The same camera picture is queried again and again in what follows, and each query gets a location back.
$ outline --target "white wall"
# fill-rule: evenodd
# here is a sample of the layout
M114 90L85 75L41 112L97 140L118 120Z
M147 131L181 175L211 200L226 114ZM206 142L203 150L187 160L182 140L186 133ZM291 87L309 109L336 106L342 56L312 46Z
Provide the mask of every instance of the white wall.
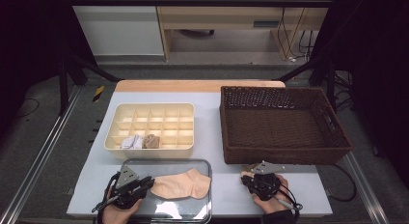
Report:
M164 55L155 7L74 10L95 56Z

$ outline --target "cabinet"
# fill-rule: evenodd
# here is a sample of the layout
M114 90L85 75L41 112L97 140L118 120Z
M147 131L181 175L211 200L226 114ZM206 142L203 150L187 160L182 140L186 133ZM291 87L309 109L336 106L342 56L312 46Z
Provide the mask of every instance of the cabinet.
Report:
M174 30L269 29L283 59L300 30L319 30L326 8L157 7L164 55L169 59Z

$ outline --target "table top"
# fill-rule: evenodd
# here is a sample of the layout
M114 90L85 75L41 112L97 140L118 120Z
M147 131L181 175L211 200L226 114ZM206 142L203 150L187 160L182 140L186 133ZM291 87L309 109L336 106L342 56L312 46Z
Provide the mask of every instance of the table top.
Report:
M118 83L105 118L82 169L67 214L95 216L92 208L101 200L109 179L121 169L122 160L104 149L104 141L116 107L127 102L191 102L195 105L195 144L191 158L205 159L212 170L211 200L213 217L258 216L262 210L241 184L242 165L228 165L223 159L219 116L221 86L285 87L283 82L257 80L125 80ZM332 213L320 177L313 165L284 165L279 172L304 208L301 216ZM140 208L138 214L154 214Z

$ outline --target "gray floor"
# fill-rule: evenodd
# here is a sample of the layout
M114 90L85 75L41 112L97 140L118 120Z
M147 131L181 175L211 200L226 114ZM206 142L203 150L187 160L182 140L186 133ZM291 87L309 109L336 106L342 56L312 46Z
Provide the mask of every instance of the gray floor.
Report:
M281 60L277 47L268 31L219 31L214 36L191 31L177 32L171 59L141 57L127 59L118 65L118 59L99 58L101 66L118 77L126 79L271 79L295 69L304 63ZM87 158L104 117L115 83L87 71L89 82L80 88L78 102L72 110L63 132L44 164L30 196L21 210L19 223L80 223L66 215L70 190ZM307 86L309 72L297 76L287 86ZM92 102L98 86L105 86L98 102ZM27 93L27 99L15 118L0 149L0 211L12 201L19 185L29 172L38 152L58 119L58 78L51 78L35 85ZM340 94L338 101L347 99ZM356 112L346 104L338 112L365 176L386 213L390 223L409 223L409 192L400 182L386 158L374 156L371 142ZM324 187L339 197L348 197L352 186L347 176L332 166L319 166ZM334 214L323 218L302 218L300 223L371 223L366 205L360 194L349 203L330 199ZM215 219L212 223L230 223L231 220ZM253 223L256 219L234 220L236 223Z

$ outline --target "clear tray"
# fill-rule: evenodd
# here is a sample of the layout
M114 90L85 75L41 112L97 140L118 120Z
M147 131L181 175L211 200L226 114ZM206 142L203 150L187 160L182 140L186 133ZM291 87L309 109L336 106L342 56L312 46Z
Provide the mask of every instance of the clear tray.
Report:
M202 159L128 159L123 165L127 165L140 179L180 174L192 168L211 178L210 164ZM131 220L138 223L207 223L211 218L210 190L203 199L188 197L171 200L158 197L149 190Z
M191 103L123 103L114 114L105 149L115 158L189 158L194 143L195 108ZM121 149L138 134L160 137L158 149Z

